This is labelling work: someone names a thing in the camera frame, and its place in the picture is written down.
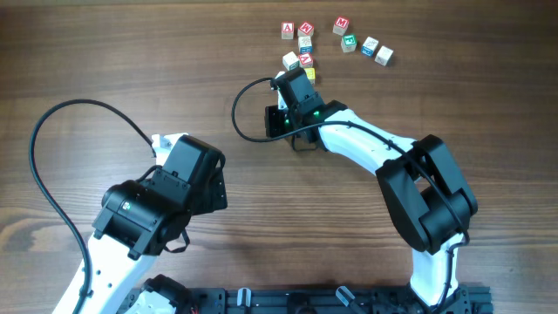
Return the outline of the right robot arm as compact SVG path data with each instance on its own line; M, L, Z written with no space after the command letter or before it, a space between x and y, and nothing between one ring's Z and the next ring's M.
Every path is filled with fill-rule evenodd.
M478 202L442 139L388 133L360 119L347 105L325 103L303 68L281 72L270 83L280 97L266 109L269 139L301 137L340 154L373 174L391 221L412 248L411 288L441 310L457 289L458 249Z

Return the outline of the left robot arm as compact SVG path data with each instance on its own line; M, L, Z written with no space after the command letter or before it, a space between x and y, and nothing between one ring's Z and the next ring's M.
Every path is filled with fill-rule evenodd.
M225 155L186 133L154 135L156 163L110 187L92 226L91 263L80 265L57 313L115 313L195 215L227 207Z

